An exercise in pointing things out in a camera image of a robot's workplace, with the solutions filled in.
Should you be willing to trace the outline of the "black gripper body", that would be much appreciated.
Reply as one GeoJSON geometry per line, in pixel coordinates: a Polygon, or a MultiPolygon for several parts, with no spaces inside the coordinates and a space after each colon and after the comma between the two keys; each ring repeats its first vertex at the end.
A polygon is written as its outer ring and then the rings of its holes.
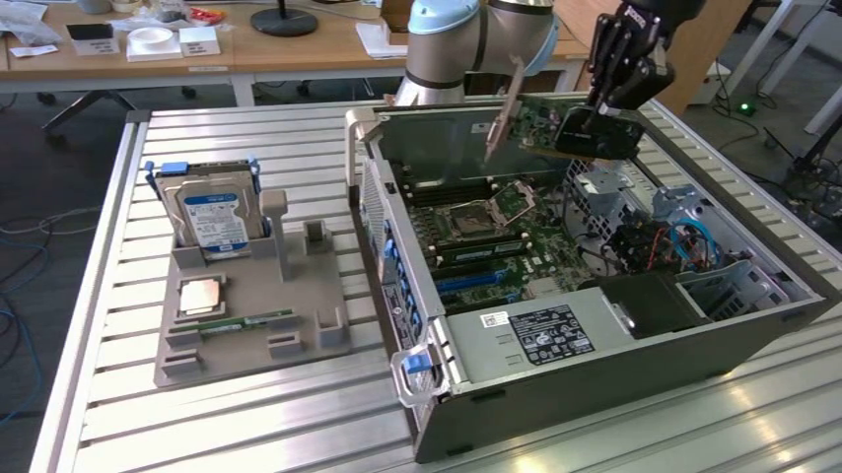
{"type": "Polygon", "coordinates": [[[657,45],[672,46],[676,32],[701,13],[704,0],[628,0],[621,15],[632,21],[632,53],[649,54],[657,45]]]}

